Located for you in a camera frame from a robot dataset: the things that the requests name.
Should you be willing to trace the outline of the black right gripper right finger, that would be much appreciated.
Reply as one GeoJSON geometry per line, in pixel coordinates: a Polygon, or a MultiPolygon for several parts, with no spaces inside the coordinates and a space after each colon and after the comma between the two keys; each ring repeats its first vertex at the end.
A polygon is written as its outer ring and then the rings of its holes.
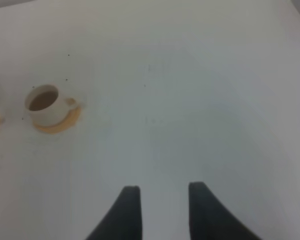
{"type": "Polygon", "coordinates": [[[188,186],[189,233],[192,240],[258,240],[204,182],[188,186]]]}

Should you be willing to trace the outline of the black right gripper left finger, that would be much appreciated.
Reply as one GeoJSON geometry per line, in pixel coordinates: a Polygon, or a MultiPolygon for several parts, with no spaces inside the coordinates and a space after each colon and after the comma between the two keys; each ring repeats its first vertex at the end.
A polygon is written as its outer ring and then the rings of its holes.
{"type": "Polygon", "coordinates": [[[88,240],[140,240],[142,238],[141,190],[125,186],[88,240]]]}

